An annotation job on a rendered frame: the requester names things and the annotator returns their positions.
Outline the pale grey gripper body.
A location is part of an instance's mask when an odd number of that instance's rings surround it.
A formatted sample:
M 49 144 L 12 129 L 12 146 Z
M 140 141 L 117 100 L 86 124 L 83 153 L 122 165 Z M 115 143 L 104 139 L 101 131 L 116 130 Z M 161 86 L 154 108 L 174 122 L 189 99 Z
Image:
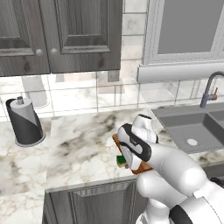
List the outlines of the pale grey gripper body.
M 136 171 L 140 164 L 141 159 L 132 153 L 127 147 L 122 146 L 122 154 L 125 157 L 125 160 L 132 171 Z

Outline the dark grey wood cupboard door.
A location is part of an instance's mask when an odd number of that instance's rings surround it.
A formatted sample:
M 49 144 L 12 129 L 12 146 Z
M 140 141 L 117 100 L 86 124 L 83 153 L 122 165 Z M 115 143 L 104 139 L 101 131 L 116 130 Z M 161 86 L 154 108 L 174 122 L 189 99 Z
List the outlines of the dark grey wood cupboard door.
M 40 7 L 53 74 L 121 68 L 123 0 L 40 0 Z
M 49 73 L 39 0 L 0 0 L 0 77 Z

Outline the brown wooden cutting board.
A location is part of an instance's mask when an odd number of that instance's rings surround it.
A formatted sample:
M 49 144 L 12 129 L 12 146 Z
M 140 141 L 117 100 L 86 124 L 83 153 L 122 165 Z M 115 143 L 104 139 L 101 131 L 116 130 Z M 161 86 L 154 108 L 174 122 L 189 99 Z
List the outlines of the brown wooden cutting board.
M 118 138 L 117 138 L 117 134 L 114 134 L 112 136 L 112 138 L 113 138 L 113 140 L 114 140 L 118 150 L 122 151 L 121 147 L 120 147 L 120 143 L 119 143 Z M 150 171 L 150 170 L 151 170 L 151 167 L 148 164 L 146 164 L 145 162 L 142 162 L 140 164 L 139 168 L 136 171 L 132 171 L 132 173 L 137 175 L 137 174 L 140 174 L 140 173 L 143 173 L 143 172 L 147 172 L 147 171 Z

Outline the grey wood base cupboard door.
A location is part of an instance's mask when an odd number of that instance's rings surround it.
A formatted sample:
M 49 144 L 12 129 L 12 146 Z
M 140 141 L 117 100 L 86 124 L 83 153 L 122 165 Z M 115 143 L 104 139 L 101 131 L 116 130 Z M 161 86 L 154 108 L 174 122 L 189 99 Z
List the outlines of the grey wood base cupboard door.
M 82 188 L 70 198 L 75 224 L 135 224 L 147 204 L 134 179 Z

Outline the grey tap with red lever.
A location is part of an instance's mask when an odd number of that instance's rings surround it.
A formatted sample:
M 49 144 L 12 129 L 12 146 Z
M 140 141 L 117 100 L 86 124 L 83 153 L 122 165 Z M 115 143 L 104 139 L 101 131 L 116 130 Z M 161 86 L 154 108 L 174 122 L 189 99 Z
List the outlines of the grey tap with red lever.
M 209 94 L 209 89 L 211 87 L 211 84 L 213 82 L 214 77 L 216 77 L 216 76 L 224 77 L 224 72 L 217 71 L 217 72 L 214 72 L 210 75 L 210 77 L 208 79 L 208 82 L 206 84 L 205 93 L 203 94 L 200 105 L 199 105 L 202 109 L 204 109 L 206 107 L 208 101 L 216 101 L 217 98 L 218 98 L 217 89 L 215 89 L 213 94 Z

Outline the green sponge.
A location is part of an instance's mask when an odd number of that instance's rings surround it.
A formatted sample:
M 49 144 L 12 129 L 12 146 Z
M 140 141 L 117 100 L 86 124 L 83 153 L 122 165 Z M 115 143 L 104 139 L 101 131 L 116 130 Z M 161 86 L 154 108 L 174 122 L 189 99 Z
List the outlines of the green sponge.
M 127 164 L 124 156 L 117 156 L 116 163 L 119 167 L 124 167 Z

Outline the grey sink basin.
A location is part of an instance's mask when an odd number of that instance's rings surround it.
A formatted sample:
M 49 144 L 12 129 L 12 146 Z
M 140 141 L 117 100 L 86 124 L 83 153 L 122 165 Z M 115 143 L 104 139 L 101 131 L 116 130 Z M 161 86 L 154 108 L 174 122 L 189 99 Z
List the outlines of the grey sink basin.
M 188 154 L 224 148 L 224 103 L 153 109 L 178 148 Z

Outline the paper towel roll on holder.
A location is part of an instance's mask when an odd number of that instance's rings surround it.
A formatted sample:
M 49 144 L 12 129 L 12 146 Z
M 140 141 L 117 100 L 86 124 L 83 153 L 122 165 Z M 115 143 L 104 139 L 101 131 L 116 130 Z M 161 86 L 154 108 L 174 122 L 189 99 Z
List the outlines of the paper towel roll on holder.
M 18 146 L 32 147 L 45 139 L 46 133 L 42 130 L 31 99 L 19 96 L 7 100 L 5 105 Z

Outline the white framed window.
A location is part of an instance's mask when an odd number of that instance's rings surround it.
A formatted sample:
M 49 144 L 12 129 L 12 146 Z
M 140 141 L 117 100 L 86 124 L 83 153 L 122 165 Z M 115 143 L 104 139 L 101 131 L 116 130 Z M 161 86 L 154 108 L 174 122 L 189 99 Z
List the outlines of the white framed window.
M 137 81 L 207 78 L 224 71 L 224 0 L 149 0 Z

